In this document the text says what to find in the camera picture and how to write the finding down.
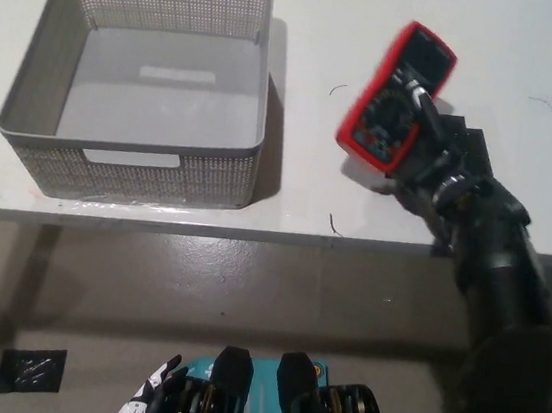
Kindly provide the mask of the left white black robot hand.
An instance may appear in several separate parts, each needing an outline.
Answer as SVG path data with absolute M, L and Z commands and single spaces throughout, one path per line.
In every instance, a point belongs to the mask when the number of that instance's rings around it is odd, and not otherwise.
M 172 401 L 185 386 L 188 367 L 181 365 L 177 354 L 165 361 L 146 379 L 135 395 L 118 413 L 169 413 Z

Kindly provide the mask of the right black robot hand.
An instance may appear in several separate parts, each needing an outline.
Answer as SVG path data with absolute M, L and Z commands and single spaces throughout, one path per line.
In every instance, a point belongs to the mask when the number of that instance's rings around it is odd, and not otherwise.
M 461 200 L 487 190 L 493 171 L 483 131 L 438 111 L 421 84 L 405 87 L 418 135 L 390 177 L 402 204 L 426 221 L 448 223 Z

